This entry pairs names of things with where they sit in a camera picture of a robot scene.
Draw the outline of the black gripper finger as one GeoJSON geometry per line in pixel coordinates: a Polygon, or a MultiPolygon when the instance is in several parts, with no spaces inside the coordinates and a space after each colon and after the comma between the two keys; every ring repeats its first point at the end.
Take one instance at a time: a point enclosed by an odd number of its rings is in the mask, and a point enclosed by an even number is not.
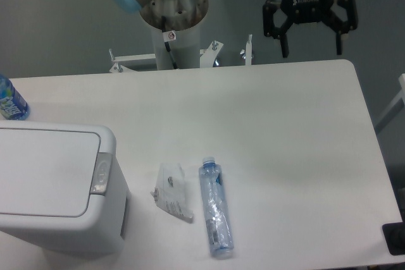
{"type": "Polygon", "coordinates": [[[336,53],[337,55],[341,55],[343,49],[342,36],[358,27],[356,0],[330,0],[327,8],[323,12],[322,22],[335,32],[336,53]],[[342,21],[332,11],[334,4],[346,11],[346,21],[342,21]]]}
{"type": "Polygon", "coordinates": [[[263,5],[262,14],[264,35],[279,40],[282,56],[287,58],[289,55],[287,31],[296,20],[292,0],[281,0],[280,2],[276,0],[266,0],[263,5]],[[277,27],[274,21],[275,13],[278,10],[281,10],[286,15],[286,19],[280,27],[277,27]]]}

